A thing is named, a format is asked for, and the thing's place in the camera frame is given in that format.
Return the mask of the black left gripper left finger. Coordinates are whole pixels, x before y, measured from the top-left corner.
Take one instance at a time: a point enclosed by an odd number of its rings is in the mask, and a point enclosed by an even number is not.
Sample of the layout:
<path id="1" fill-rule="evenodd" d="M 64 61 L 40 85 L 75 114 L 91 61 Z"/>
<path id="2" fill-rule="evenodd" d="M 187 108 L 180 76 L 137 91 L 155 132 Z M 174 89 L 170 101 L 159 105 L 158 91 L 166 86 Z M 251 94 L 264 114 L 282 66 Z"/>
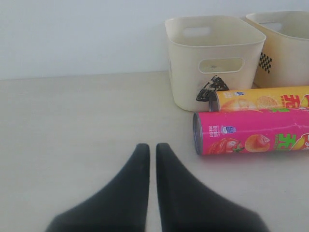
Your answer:
<path id="1" fill-rule="evenodd" d="M 150 185 L 150 148 L 137 144 L 119 173 L 86 201 L 56 216 L 48 232 L 143 232 Z"/>

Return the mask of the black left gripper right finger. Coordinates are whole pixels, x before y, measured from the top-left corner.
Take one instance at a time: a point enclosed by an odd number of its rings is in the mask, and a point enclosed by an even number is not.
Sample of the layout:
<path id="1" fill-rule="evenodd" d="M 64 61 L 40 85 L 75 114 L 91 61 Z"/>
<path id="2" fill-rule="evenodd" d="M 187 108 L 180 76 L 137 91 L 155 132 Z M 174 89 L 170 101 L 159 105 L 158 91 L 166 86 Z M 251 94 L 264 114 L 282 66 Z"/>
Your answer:
<path id="1" fill-rule="evenodd" d="M 156 185 L 164 232 L 269 231 L 256 212 L 200 182 L 167 143 L 156 146 Z"/>

